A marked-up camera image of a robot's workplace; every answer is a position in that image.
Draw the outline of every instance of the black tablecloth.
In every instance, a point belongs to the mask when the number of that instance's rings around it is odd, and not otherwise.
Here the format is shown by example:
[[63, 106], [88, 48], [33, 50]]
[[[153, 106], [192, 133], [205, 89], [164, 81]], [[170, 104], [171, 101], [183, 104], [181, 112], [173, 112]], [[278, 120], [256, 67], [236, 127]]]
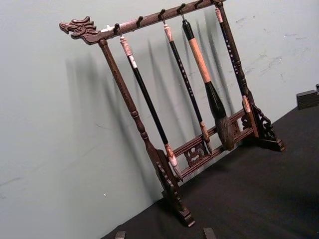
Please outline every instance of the black tablecloth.
[[184, 227], [162, 199], [103, 239], [319, 239], [319, 107], [274, 123], [287, 151], [240, 147], [181, 187], [196, 223]]

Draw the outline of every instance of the large calligraphy brush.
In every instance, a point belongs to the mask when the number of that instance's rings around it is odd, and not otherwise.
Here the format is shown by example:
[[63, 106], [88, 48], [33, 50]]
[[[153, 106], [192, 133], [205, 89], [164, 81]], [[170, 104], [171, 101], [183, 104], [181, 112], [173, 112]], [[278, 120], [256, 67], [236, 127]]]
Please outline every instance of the large calligraphy brush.
[[120, 41], [121, 41], [121, 45], [122, 45], [122, 47], [124, 49], [124, 52], [125, 52], [128, 60], [129, 60], [129, 63], [131, 65], [131, 68], [133, 70], [135, 78], [136, 78], [136, 80], [137, 80], [137, 82], [138, 82], [138, 84], [140, 86], [140, 89], [141, 89], [142, 94], [143, 94], [143, 96], [145, 98], [145, 101], [146, 101], [146, 103], [147, 103], [147, 105], [148, 105], [148, 107], [149, 107], [149, 109], [151, 111], [151, 115], [152, 115], [152, 117], [154, 119], [154, 122], [155, 122], [155, 125], [156, 125], [156, 127], [157, 127], [157, 129], [158, 129], [158, 131], [160, 133], [160, 137], [161, 137], [161, 139], [163, 141], [163, 144], [165, 145], [165, 150], [167, 152], [167, 156], [168, 156], [169, 162], [172, 165], [172, 167], [173, 167], [175, 173], [177, 174], [177, 176], [181, 179], [181, 181], [183, 181], [182, 175], [181, 175], [181, 173], [180, 173], [180, 171], [178, 169], [177, 159], [175, 157], [174, 152], [171, 149], [170, 144], [168, 143], [168, 140], [167, 140], [167, 137], [165, 135], [164, 129], [163, 129], [161, 123], [160, 123], [159, 117], [158, 117], [158, 115], [156, 113], [156, 110], [155, 110], [154, 105], [153, 105], [153, 103], [151, 101], [149, 93], [148, 93], [148, 91], [146, 89], [146, 86], [144, 84], [142, 76], [141, 76], [141, 74], [139, 72], [138, 66], [137, 66], [137, 64], [136, 64], [136, 62], [134, 60], [134, 57], [133, 57], [132, 51], [130, 49], [130, 46], [128, 45], [127, 40], [123, 36], [121, 36]]
[[229, 53], [229, 57], [231, 60], [231, 63], [233, 65], [234, 68], [234, 72], [236, 75], [236, 79], [239, 85], [239, 89], [240, 89], [240, 93], [242, 95], [243, 98], [243, 107], [244, 110], [246, 112], [246, 114], [248, 115], [250, 122], [251, 122], [251, 126], [254, 132], [254, 136], [258, 137], [258, 130], [257, 130], [257, 126], [255, 123], [255, 119], [254, 119], [254, 115], [253, 112], [251, 110], [250, 104], [249, 104], [249, 100], [247, 98], [247, 95], [249, 94], [249, 92], [245, 92], [248, 90], [248, 88], [244, 86], [244, 84], [246, 83], [246, 79], [245, 79], [245, 74], [244, 71], [242, 69], [241, 66], [241, 62], [240, 62], [240, 58], [239, 58], [239, 54], [236, 48], [236, 44], [235, 44], [235, 40], [233, 38], [233, 35], [231, 33], [231, 29], [230, 26], [228, 24], [228, 20], [226, 17], [226, 13], [224, 11], [224, 7], [223, 4], [220, 5], [219, 7], [216, 6], [216, 15], [217, 15], [217, 19], [219, 21], [220, 24], [220, 28], [221, 31], [223, 33], [224, 36], [224, 40], [227, 46], [227, 50]]
[[225, 107], [216, 89], [214, 88], [211, 82], [211, 78], [210, 78], [208, 69], [206, 67], [204, 58], [197, 44], [194, 33], [191, 29], [191, 25], [184, 18], [184, 15], [181, 10], [182, 8], [183, 8], [183, 5], [178, 10], [183, 18], [182, 27], [205, 84], [208, 102], [209, 102], [210, 110], [215, 119], [215, 126], [217, 129], [218, 136], [220, 138], [220, 141], [223, 147], [226, 150], [232, 150], [235, 144], [233, 126], [231, 124], [230, 119], [227, 117]]
[[195, 96], [194, 96], [194, 92], [190, 86], [190, 83], [189, 83], [189, 80], [188, 80], [188, 77], [187, 77], [187, 74], [185, 72], [185, 69], [184, 69], [184, 66], [183, 66], [183, 63], [181, 61], [181, 58], [179, 56], [179, 53], [178, 53], [178, 50], [176, 48], [176, 45], [175, 45], [175, 42], [174, 42], [174, 39], [173, 39], [173, 36], [172, 36], [172, 33], [171, 33], [171, 30], [170, 30], [170, 27], [165, 23], [165, 20], [163, 18], [163, 13], [165, 12], [165, 9], [163, 9], [161, 11], [161, 17], [162, 17], [162, 20], [163, 20], [163, 23], [164, 23], [164, 31], [166, 33], [166, 36], [168, 38], [168, 41], [169, 41], [169, 44], [170, 44], [170, 47], [172, 49], [172, 52], [174, 54], [174, 57], [176, 59], [176, 62], [178, 64], [178, 67], [179, 67], [179, 71], [183, 77], [183, 80], [184, 80], [184, 83], [185, 83], [185, 86], [187, 88], [187, 92], [189, 94], [189, 97], [190, 97], [190, 100], [193, 104], [193, 107], [194, 107], [194, 110], [195, 110], [195, 113], [196, 113], [196, 117], [198, 119], [198, 122], [199, 122], [199, 126], [200, 126], [200, 129], [201, 129], [201, 132], [202, 132], [202, 137], [206, 143], [206, 146], [208, 148], [208, 151], [209, 153], [212, 153], [212, 149], [211, 149], [211, 146], [210, 146], [210, 139], [209, 139], [209, 134], [208, 134], [208, 131], [206, 129], [206, 126], [204, 124], [204, 121], [201, 117], [201, 114], [199, 112], [199, 108], [198, 108], [198, 105], [197, 105], [197, 102], [196, 102], [196, 99], [195, 99]]

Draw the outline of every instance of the light green wall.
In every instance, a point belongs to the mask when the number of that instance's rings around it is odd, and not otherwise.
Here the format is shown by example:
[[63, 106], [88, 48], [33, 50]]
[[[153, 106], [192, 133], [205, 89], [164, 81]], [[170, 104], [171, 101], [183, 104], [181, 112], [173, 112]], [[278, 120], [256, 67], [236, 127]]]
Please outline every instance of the light green wall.
[[[58, 24], [89, 15], [102, 29], [106, 24], [181, 3], [1, 2], [1, 238], [98, 239], [161, 197], [144, 144], [100, 48], [71, 39]], [[275, 121], [296, 106], [296, 93], [314, 89], [319, 83], [318, 1], [227, 0], [225, 9], [255, 102]], [[209, 44], [212, 36], [232, 105], [239, 110], [240, 93], [214, 7], [186, 17], [226, 104]], [[203, 119], [207, 127], [212, 127], [203, 83], [184, 43], [181, 18], [167, 22]], [[191, 104], [170, 55], [163, 25], [155, 24], [125, 37], [167, 137], [176, 148], [200, 131], [193, 111], [189, 113]], [[109, 45], [151, 141], [163, 149], [119, 39], [110, 40]], [[214, 138], [213, 143], [218, 144], [218, 139]], [[185, 166], [183, 158], [179, 161]]]

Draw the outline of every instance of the hook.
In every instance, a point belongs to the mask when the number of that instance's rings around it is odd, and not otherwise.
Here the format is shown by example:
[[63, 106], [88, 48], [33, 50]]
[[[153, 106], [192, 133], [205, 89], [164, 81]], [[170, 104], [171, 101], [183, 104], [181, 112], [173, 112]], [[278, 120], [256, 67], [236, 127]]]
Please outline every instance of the hook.
[[163, 23], [166, 24], [164, 19], [164, 13], [165, 13], [165, 9], [163, 8], [159, 13], [159, 20], [162, 20]]
[[195, 5], [194, 5], [195, 9], [197, 9], [198, 5], [200, 5], [202, 2], [203, 2], [203, 0], [199, 0], [197, 3], [195, 3]]
[[185, 3], [182, 3], [179, 7], [179, 9], [177, 9], [177, 12], [181, 15], [181, 17], [183, 18], [183, 20], [185, 20], [184, 18], [184, 13], [183, 13], [183, 8], [186, 6]]
[[122, 36], [120, 25], [118, 23], [114, 25], [114, 34]]
[[141, 26], [141, 21], [143, 20], [143, 16], [139, 16], [139, 19], [138, 19], [138, 21], [136, 22], [136, 25], [138, 26], [138, 27], [140, 27]]

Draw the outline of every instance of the dragon head carving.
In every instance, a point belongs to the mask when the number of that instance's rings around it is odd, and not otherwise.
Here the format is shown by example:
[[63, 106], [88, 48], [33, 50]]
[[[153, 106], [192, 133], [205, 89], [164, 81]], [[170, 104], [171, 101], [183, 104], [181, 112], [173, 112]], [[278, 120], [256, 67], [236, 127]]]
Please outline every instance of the dragon head carving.
[[59, 27], [62, 31], [64, 31], [66, 34], [69, 34], [69, 32], [73, 32], [71, 34], [72, 38], [79, 38], [84, 37], [86, 35], [95, 35], [99, 33], [96, 31], [96, 26], [94, 26], [94, 22], [90, 21], [90, 17], [87, 16], [83, 20], [72, 20], [70, 23], [63, 23], [61, 22], [59, 24]]

